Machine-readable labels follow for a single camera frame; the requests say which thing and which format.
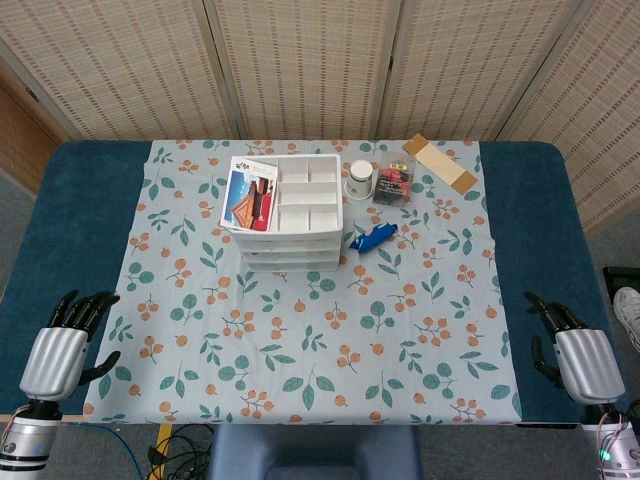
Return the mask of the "flat cardboard strip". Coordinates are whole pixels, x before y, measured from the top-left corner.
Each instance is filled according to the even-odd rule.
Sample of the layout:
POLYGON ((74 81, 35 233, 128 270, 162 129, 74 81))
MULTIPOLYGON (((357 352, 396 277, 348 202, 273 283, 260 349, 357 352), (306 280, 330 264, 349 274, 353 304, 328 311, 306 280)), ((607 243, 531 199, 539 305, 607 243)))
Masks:
POLYGON ((414 135, 403 149, 460 195, 466 194, 477 178, 421 134, 414 135))

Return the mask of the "picture postcard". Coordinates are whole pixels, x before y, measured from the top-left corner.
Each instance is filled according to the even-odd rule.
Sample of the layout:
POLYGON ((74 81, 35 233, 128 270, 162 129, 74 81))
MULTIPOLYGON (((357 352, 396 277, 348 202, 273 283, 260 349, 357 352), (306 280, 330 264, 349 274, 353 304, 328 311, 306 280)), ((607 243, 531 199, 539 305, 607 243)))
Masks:
POLYGON ((220 224, 231 230, 267 232, 275 205, 278 174, 274 163, 233 157, 220 224))

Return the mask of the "white small jar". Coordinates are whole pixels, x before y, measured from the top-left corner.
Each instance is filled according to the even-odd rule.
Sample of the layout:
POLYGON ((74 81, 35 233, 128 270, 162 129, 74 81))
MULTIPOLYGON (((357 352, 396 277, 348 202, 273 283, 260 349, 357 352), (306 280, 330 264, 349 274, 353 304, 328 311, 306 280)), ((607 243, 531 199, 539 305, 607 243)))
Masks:
POLYGON ((373 166, 363 159, 354 161, 344 180, 344 192, 352 200, 367 199, 373 190, 373 166))

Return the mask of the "floral tablecloth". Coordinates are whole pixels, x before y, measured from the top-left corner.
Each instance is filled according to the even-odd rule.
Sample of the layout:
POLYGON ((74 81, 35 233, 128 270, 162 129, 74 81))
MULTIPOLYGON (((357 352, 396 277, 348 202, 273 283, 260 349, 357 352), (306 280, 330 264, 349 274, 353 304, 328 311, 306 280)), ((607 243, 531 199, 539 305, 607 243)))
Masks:
POLYGON ((220 225, 231 159, 335 154, 378 166, 398 141, 157 140, 144 165, 93 384, 93 422, 501 424, 522 417, 480 147, 438 148, 464 195, 417 167, 410 201, 342 196, 338 269, 254 272, 220 225), (378 224, 394 236, 360 254, 378 224))

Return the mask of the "clear lowest drawer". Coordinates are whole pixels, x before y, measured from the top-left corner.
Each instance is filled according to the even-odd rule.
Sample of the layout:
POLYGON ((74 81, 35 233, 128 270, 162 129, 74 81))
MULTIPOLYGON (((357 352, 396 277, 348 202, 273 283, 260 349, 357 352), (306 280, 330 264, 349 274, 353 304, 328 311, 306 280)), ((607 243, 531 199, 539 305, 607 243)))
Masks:
POLYGON ((311 262, 274 262, 259 263, 247 262, 246 267, 254 272, 331 272, 338 269, 338 261, 311 261, 311 262))

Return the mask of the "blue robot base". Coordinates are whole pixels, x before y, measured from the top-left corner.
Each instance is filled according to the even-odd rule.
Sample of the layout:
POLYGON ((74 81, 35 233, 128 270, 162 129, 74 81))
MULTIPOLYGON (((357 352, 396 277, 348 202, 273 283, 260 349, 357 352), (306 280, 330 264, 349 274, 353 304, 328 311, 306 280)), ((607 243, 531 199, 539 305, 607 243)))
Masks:
POLYGON ((207 480, 422 480, 411 426, 221 425, 207 480))

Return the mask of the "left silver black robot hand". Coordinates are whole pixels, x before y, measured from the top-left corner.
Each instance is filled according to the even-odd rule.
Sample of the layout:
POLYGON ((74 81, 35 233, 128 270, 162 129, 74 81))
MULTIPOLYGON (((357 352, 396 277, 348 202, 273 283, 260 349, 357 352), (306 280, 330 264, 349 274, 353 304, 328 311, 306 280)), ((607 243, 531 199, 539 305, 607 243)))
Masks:
POLYGON ((102 363, 87 368, 85 360, 98 326, 119 296, 110 291, 78 298, 66 293, 54 307, 31 348, 20 390, 31 401, 60 402, 76 389, 113 369, 121 353, 114 351, 102 363))

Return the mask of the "black floor stand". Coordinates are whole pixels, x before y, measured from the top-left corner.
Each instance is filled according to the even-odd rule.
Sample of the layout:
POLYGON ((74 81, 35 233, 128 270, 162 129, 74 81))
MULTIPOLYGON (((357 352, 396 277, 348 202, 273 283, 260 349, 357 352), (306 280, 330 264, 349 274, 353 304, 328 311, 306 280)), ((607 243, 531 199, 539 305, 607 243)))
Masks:
POLYGON ((613 300, 616 292, 623 287, 640 292, 640 268, 606 266, 602 272, 610 300, 613 300))

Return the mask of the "woven folding screen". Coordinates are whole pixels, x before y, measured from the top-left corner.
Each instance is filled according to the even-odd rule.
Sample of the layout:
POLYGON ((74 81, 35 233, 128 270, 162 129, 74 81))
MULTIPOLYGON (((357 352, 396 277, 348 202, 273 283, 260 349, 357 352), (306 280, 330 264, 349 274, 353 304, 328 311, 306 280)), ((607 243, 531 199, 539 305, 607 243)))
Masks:
POLYGON ((0 0, 1 69, 65 139, 544 141, 640 210, 640 0, 0 0))

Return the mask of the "white sneaker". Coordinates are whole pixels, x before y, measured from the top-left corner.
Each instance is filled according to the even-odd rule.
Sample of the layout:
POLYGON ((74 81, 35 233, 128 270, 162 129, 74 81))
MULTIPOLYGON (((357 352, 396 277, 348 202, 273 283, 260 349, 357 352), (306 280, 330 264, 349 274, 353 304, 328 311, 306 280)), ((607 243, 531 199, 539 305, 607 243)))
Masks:
POLYGON ((640 292, 622 287, 614 295, 613 310, 633 347, 640 353, 640 292))

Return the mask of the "white drawer organizer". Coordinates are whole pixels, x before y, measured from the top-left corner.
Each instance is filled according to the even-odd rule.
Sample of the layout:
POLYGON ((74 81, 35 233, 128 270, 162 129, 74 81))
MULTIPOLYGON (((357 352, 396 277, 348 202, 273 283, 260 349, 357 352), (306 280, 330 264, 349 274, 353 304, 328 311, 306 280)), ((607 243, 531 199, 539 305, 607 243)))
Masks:
POLYGON ((243 251, 341 251, 344 216, 339 156, 241 157, 274 163, 279 172, 269 230, 252 233, 226 228, 245 265, 243 251))

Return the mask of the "clear coffee capsule box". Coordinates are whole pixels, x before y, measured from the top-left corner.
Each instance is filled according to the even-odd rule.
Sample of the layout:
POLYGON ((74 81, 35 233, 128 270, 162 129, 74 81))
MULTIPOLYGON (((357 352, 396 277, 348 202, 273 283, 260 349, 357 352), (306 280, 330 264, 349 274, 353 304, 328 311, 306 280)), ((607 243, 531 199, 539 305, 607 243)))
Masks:
POLYGON ((387 152, 379 162, 373 201, 403 207, 410 201, 416 159, 406 152, 387 152))

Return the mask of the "wooden door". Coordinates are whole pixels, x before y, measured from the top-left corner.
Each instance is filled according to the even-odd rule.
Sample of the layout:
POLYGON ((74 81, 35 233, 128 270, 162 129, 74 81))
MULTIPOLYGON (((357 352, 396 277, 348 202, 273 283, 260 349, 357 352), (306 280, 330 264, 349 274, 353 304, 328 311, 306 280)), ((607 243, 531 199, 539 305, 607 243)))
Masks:
POLYGON ((48 160, 58 145, 0 79, 0 170, 37 194, 48 160))

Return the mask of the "teal table cover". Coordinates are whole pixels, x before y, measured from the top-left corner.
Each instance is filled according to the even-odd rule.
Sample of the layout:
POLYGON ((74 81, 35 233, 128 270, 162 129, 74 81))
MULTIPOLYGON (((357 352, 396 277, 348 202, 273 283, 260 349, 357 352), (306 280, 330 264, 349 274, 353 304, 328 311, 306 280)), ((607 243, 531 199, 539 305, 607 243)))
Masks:
MULTIPOLYGON (((0 300, 0 414, 23 401, 28 352, 59 298, 115 287, 150 150, 146 141, 79 141, 51 156, 0 300)), ((523 296, 546 294, 609 326, 564 160, 535 141, 484 142, 480 154, 523 419, 575 423, 582 408, 533 367, 530 341, 542 326, 523 296)))

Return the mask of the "blue snack packet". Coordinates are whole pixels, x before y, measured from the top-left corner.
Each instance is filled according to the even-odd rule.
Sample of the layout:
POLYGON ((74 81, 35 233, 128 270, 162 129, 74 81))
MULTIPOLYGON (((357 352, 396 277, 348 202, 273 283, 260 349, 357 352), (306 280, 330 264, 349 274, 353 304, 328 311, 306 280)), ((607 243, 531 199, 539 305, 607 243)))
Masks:
POLYGON ((378 224, 370 231, 358 235, 350 244, 350 248, 360 254, 367 253, 394 236, 397 230, 396 224, 378 224))

